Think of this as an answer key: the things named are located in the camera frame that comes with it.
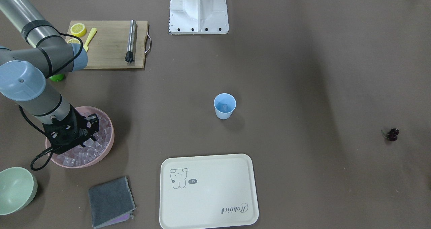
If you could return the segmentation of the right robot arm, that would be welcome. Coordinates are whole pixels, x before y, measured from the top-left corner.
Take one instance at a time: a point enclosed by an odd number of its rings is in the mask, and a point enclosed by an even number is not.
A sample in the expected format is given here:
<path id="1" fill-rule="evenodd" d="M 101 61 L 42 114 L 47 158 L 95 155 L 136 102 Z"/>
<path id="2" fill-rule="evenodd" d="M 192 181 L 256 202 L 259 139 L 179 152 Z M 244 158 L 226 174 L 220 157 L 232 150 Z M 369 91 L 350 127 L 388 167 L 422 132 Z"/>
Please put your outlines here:
<path id="1" fill-rule="evenodd" d="M 86 51 L 80 44 L 66 43 L 29 0 L 0 0 L 0 7 L 31 45 L 19 51 L 1 47 L 1 94 L 42 123 L 56 154 L 94 139 L 98 118 L 82 116 L 49 84 L 53 75 L 85 68 Z"/>

